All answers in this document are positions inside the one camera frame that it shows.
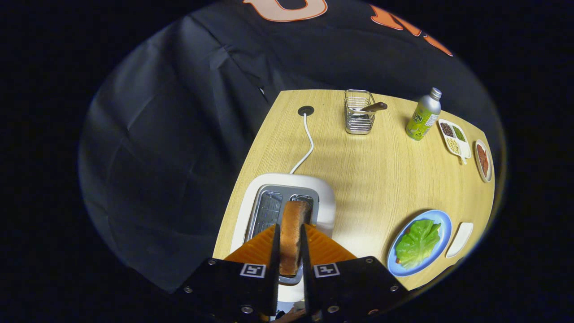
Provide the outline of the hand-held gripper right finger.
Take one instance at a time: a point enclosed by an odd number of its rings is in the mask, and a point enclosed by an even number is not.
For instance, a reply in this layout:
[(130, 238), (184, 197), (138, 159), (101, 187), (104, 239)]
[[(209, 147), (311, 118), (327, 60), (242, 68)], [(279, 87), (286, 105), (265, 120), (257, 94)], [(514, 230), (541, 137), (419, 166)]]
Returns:
[(316, 227), (300, 227), (305, 310), (311, 323), (377, 323), (409, 290), (374, 256), (354, 256)]

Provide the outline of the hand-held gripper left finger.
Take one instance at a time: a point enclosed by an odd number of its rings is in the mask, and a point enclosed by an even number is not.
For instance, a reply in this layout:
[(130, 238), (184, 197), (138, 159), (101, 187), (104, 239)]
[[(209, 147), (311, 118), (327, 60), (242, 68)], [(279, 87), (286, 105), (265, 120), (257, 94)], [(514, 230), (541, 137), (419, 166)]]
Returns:
[(278, 303), (280, 225), (225, 259), (207, 258), (175, 291), (175, 303), (217, 323), (264, 323)]

